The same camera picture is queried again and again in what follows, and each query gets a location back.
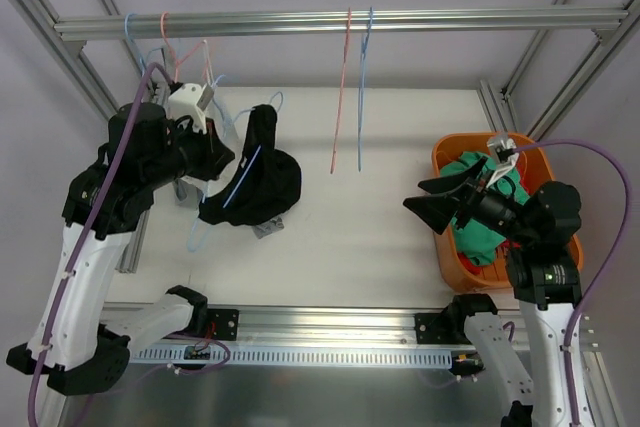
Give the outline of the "green tank top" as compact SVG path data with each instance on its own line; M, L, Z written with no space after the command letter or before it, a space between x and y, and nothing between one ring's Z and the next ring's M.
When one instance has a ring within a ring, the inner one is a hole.
M484 172L495 169L494 160L487 154L478 151L464 151L456 160L444 165L440 170L440 174L447 176L462 172L480 159L486 160L483 168ZM491 188L504 195L512 196L521 204L524 204L530 197L530 191L523 183L523 178L518 168L514 168ZM463 229L455 228L454 223L452 225L457 254L464 253L470 259L477 258L480 260L486 257L486 261L492 263L494 261L494 250L506 240L503 236L473 220Z

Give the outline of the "red tank top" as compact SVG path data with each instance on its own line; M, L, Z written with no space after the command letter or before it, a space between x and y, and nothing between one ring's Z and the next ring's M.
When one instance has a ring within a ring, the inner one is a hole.
M509 250L512 247L519 247L518 243L513 243L511 241L505 240L502 242L495 250L494 250L494 261L492 263L488 263L486 261L486 257L478 260L477 258L470 259L464 253L458 253L457 257L460 261L461 265L471 274L480 275L483 274L485 270L492 268L497 268L499 262L505 263L506 257Z

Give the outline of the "black tank top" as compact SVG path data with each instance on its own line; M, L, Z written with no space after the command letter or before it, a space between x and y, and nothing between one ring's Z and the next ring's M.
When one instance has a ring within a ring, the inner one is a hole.
M199 207L201 221L257 226L291 209L301 197L298 161L276 148L278 114L269 104L251 109L240 163L230 183Z

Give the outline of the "pink hanger of white top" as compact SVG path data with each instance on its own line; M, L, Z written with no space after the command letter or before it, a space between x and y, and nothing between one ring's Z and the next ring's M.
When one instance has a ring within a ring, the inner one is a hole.
M182 40L177 40L177 46L174 46L169 40L167 19L169 17L168 12L163 12L160 15L160 32L162 40L168 49L169 57L174 66L173 79L178 81L180 79L180 72L183 64L194 57L197 53L201 53L203 56L203 71L202 77L207 84L211 84L214 81L213 68L211 62L211 47L207 39L201 39L197 42L188 52L182 52Z

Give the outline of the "pink hanger of green top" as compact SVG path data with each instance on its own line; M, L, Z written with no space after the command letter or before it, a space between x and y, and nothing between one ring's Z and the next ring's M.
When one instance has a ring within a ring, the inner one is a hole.
M334 136L333 136L333 143L332 143L332 152L331 152L331 162L330 162L331 175L335 173L335 169L336 169L338 139L339 139L339 132L341 127L341 118L342 118L343 102L344 102L343 99L344 99L344 89L345 89L345 78L346 78L350 36L351 36L351 22L352 22L352 9L351 7L349 7L347 10L346 23L345 23L345 37L344 37L343 57L342 57L341 72L340 72L338 105L336 109L336 119L335 119Z

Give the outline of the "white tank top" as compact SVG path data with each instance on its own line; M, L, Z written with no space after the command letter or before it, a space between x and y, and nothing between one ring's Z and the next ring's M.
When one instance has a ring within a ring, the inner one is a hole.
M217 180L204 183L199 180L187 179L187 182L197 187L204 197L212 197L221 192L231 182L240 162L241 143L235 127L235 121L232 119L224 100L220 99L218 87L219 81L224 75L214 76L211 48L208 41L206 39L200 40L181 61L182 63L189 62L198 55L202 56L200 78L193 77L191 82L184 81L184 86L182 87L186 91L187 103L193 105L199 111L196 115L195 128L205 127L208 125L207 120L211 120L221 142L234 154L234 159L224 168Z

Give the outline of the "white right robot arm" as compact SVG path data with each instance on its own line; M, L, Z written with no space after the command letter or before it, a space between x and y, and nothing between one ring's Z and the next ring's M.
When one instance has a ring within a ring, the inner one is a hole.
M504 426L591 426L579 354L580 273L569 242L580 228L578 191L544 183L520 204L493 187L479 161L465 171L419 183L404 206L431 230L475 220L512 242L506 271L524 320L531 366L525 368L501 329L487 294L461 294L432 322L456 342L471 343L497 389Z

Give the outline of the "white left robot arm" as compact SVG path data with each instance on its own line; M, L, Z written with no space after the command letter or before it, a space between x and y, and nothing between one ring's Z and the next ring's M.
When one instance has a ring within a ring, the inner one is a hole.
M99 394L118 382L132 355L173 333L202 335L207 298L184 286L121 321L102 323L100 316L155 191L182 177L215 181L233 158L198 107L169 114L152 102L122 106L109 119L97 160L70 183L58 284L36 333L9 350L7 364L46 375L48 387L64 396Z

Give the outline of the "grey tank top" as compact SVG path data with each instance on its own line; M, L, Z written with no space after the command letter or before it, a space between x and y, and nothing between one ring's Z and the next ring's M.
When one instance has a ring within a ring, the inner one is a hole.
M175 204L182 208L198 210L199 204L204 199L203 192L197 187L185 182L176 180L172 184ZM260 225L253 226L252 231L258 239L280 232L284 229L284 222L281 216L272 218Z

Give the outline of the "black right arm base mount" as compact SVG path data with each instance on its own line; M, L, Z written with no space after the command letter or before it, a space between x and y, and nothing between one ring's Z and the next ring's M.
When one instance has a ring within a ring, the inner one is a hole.
M418 345L448 345L456 342L451 321L443 313L416 313L414 331Z

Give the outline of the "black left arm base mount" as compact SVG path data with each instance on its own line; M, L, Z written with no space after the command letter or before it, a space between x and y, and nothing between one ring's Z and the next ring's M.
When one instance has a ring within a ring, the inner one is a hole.
M240 312L232 308L209 308L205 323L208 338L219 341L236 341Z

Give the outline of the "aluminium table edge rail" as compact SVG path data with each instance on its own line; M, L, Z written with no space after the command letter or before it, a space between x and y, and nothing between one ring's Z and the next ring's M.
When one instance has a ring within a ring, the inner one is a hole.
M236 341L228 345L329 348L394 348L418 345L414 315L441 313L427 308L337 308L212 305L240 312ZM207 314L189 327L190 337L206 338Z

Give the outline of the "aluminium hanging rail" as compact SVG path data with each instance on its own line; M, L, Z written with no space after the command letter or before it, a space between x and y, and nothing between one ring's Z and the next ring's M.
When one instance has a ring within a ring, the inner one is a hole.
M365 32L614 30L630 12L619 6L529 8L207 12L63 17L54 29L65 41L266 36Z

